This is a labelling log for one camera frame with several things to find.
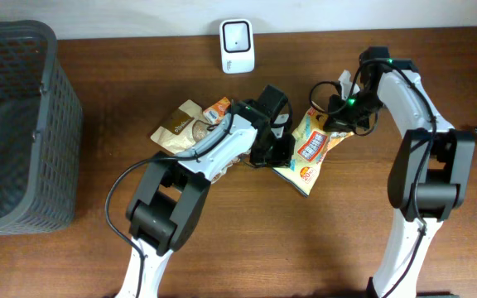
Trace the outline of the beige brown snack pouch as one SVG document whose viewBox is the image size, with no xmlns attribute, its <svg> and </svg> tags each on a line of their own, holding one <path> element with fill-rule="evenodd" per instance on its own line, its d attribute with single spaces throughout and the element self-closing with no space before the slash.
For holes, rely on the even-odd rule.
<svg viewBox="0 0 477 298">
<path fill-rule="evenodd" d="M 165 150 L 151 161 L 177 162 L 187 172 L 215 183 L 239 156 L 250 151 L 257 134 L 236 105 L 230 105 L 219 124 L 210 124 L 202 107 L 187 100 L 151 135 L 151 140 Z"/>
</svg>

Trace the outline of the yellow chip bag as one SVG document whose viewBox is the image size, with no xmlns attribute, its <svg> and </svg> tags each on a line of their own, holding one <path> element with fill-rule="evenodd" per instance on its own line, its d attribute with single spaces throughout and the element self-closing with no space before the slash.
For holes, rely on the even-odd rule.
<svg viewBox="0 0 477 298">
<path fill-rule="evenodd" d="M 272 170 L 307 197 L 320 175 L 327 153 L 352 132 L 326 132 L 323 126 L 328 116 L 309 108 L 297 128 L 291 133 L 295 138 L 294 151 L 287 167 Z"/>
</svg>

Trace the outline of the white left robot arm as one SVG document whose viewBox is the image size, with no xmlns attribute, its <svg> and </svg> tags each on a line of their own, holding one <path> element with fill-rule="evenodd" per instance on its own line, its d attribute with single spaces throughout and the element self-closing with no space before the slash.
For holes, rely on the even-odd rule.
<svg viewBox="0 0 477 298">
<path fill-rule="evenodd" d="M 213 179 L 235 160 L 246 155 L 253 168 L 290 165 L 292 121 L 278 118 L 290 107 L 280 89 L 267 85 L 258 99 L 231 104 L 221 123 L 194 146 L 173 156 L 159 151 L 120 175 L 146 168 L 125 213 L 129 234 L 121 238 L 132 251 L 118 296 L 157 296 L 172 253 L 198 224 Z"/>
</svg>

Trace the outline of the small orange box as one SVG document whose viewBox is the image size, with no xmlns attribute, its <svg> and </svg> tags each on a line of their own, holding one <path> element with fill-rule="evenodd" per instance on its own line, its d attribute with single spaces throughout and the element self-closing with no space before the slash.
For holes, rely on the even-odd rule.
<svg viewBox="0 0 477 298">
<path fill-rule="evenodd" d="M 219 124 L 223 120 L 230 105 L 230 100 L 223 97 L 218 102 L 205 109 L 203 115 L 210 124 Z"/>
</svg>

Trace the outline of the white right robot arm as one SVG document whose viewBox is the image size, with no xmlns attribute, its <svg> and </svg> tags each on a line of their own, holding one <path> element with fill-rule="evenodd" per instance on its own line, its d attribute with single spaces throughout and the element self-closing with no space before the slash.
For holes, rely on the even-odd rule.
<svg viewBox="0 0 477 298">
<path fill-rule="evenodd" d="M 465 200 L 475 137 L 442 117 L 418 68 L 409 59 L 391 58 L 385 46 L 362 52 L 355 75 L 340 79 L 336 88 L 326 131 L 366 136 L 375 127 L 370 116 L 386 108 L 402 136 L 387 186 L 393 226 L 366 295 L 414 297 L 432 239 Z"/>
</svg>

